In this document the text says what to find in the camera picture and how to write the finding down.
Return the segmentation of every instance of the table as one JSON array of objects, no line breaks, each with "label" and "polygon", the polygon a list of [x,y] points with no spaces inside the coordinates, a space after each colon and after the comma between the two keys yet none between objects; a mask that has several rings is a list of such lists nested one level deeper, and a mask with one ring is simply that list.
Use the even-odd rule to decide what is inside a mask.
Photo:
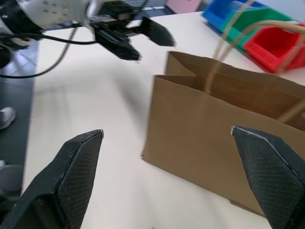
[{"label": "table", "polygon": [[[269,229],[267,220],[227,199],[141,160],[153,85],[168,50],[211,57],[219,36],[199,12],[155,21],[174,35],[177,46],[159,47],[144,36],[132,38],[142,60],[122,61],[98,44],[72,46],[62,64],[36,80],[24,188],[54,158],[62,144],[103,129],[95,184],[84,229]],[[71,30],[48,35],[67,38]],[[79,29],[75,40],[92,35]],[[64,44],[42,40],[38,71],[50,66]],[[234,50],[226,63],[261,71]],[[292,75],[300,79],[300,73]]]}]

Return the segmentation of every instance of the plastic storage bin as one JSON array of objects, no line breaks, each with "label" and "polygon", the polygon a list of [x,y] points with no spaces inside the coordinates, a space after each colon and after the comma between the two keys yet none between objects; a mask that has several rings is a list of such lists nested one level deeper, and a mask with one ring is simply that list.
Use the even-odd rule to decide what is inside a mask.
[{"label": "plastic storage bin", "polygon": [[[233,17],[233,14],[227,18],[226,22],[222,26],[222,30],[225,29],[226,25],[230,21],[230,19]],[[235,24],[232,26],[227,40],[233,41],[236,37],[238,37],[241,34],[241,31],[243,31],[245,28],[247,28],[249,25],[256,23],[258,21],[263,20],[278,20],[278,21],[292,21],[291,18],[288,16],[273,10],[271,8],[254,8],[249,9],[243,12],[243,14],[240,16],[239,19],[235,22]],[[249,33],[247,36],[245,36],[237,45],[237,48],[244,51],[244,44],[259,30],[257,28],[253,32]]]},{"label": "plastic storage bin", "polygon": [[[225,20],[231,14],[235,13],[245,2],[247,0],[214,0],[203,12],[203,17],[217,30],[221,31]],[[265,5],[256,1],[252,4],[252,7],[265,7]]]},{"label": "plastic storage bin", "polygon": [[[256,61],[272,73],[287,59],[300,34],[278,27],[259,30],[244,46]],[[305,66],[305,44],[286,70]]]}]

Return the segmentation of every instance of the green bin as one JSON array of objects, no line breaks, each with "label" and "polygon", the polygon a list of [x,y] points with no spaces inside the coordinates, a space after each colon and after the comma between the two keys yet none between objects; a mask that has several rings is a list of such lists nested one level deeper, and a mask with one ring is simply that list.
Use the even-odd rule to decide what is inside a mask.
[{"label": "green bin", "polygon": [[[230,17],[227,18],[225,23],[222,26],[222,31],[224,31],[225,27],[227,26],[228,22],[231,20],[231,18],[234,16],[234,13]],[[277,21],[292,21],[291,18],[288,16],[273,10],[271,8],[255,8],[255,9],[248,9],[245,12],[242,13],[240,18],[235,22],[235,24],[232,26],[227,40],[233,41],[235,38],[237,38],[241,32],[247,28],[249,25],[256,23],[258,21],[263,20],[277,20]],[[239,50],[244,50],[244,44],[259,30],[259,27],[254,30],[253,32],[249,33],[247,36],[245,36],[237,45],[237,48]]]}]

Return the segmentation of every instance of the brown paper bag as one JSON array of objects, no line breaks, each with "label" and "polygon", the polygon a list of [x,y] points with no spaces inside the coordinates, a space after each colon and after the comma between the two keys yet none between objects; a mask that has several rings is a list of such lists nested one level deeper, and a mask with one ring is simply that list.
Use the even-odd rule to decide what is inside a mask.
[{"label": "brown paper bag", "polygon": [[[305,159],[302,112],[287,124],[276,120],[305,98],[305,87],[285,79],[270,86],[272,74],[222,64],[208,95],[202,89],[214,62],[169,53],[165,75],[155,77],[142,157],[263,215],[230,130],[237,125],[279,136]],[[264,99],[258,101],[262,92]]]}]

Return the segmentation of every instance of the shoe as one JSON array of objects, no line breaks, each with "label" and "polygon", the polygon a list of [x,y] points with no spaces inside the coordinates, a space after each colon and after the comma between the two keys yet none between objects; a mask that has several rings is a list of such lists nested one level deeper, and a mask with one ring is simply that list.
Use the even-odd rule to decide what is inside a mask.
[{"label": "shoe", "polygon": [[16,111],[11,107],[0,110],[0,130],[10,126],[16,118]]}]

